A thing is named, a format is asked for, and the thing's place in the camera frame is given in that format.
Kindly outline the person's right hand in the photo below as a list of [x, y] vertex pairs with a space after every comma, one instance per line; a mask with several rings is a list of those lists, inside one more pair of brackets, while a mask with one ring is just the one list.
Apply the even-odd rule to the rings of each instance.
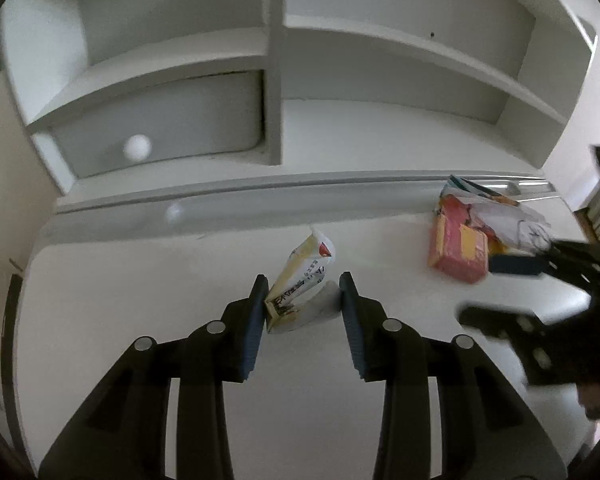
[[600, 420], [600, 385], [577, 385], [577, 395], [580, 407], [584, 409], [589, 420]]

